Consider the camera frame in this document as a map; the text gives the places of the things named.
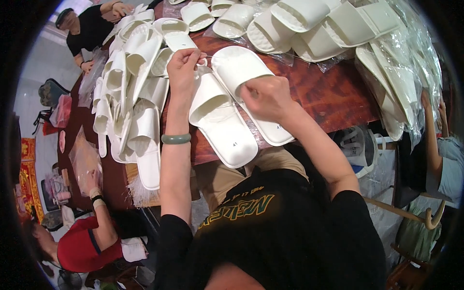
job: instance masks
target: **pink plastic bag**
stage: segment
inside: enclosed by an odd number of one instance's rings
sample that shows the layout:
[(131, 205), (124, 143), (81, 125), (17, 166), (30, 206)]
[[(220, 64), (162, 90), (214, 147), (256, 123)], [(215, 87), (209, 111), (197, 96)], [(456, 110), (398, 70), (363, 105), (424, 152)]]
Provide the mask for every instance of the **pink plastic bag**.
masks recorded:
[(69, 95), (61, 95), (58, 100), (58, 106), (50, 116), (50, 123), (55, 128), (66, 128), (71, 114), (72, 98)]

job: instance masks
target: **bracelet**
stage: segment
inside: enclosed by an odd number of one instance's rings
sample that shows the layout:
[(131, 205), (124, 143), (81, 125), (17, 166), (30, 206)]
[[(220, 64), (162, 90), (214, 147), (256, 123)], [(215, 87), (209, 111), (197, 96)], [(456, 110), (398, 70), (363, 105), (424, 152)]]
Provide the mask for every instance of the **bracelet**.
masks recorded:
[(94, 198), (91, 199), (92, 204), (93, 204), (96, 200), (103, 200), (103, 196), (101, 196), (101, 195), (96, 195)]
[(190, 142), (190, 139), (192, 136), (190, 133), (184, 134), (184, 135), (162, 135), (161, 136), (161, 141), (164, 144), (168, 145), (178, 145), (178, 144), (185, 144), (187, 142)]
[(114, 6), (116, 3), (122, 3), (122, 1), (114, 2), (113, 5), (111, 5), (111, 9), (113, 9), (113, 6)]

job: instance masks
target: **black shirt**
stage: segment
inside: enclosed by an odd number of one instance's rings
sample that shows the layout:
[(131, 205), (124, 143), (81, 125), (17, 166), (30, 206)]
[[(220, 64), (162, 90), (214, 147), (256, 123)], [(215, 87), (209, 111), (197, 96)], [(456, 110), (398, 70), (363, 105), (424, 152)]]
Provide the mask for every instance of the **black shirt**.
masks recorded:
[(97, 46), (102, 46), (103, 41), (113, 30), (114, 24), (102, 18), (100, 6), (89, 7), (79, 15), (80, 34), (72, 35), (71, 32), (68, 33), (66, 43), (72, 52), (72, 56), (78, 55), (83, 48), (91, 52)]
[(253, 173), (195, 237), (162, 216), (155, 289), (204, 289), (225, 262), (266, 290), (385, 289), (385, 253), (363, 198), (342, 191), (323, 209), (309, 188), (293, 170)]

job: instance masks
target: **cap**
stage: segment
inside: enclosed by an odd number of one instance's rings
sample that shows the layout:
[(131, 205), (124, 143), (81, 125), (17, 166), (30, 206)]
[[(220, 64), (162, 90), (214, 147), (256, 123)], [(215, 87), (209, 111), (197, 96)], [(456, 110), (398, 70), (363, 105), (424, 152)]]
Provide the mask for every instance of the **cap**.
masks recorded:
[(66, 17), (66, 15), (68, 15), (70, 12), (73, 12), (73, 11), (74, 11), (74, 9), (72, 9), (72, 8), (67, 8), (67, 9), (61, 11), (61, 13), (58, 15), (57, 21), (55, 21), (55, 26), (59, 29), (59, 27), (63, 23), (64, 18)]

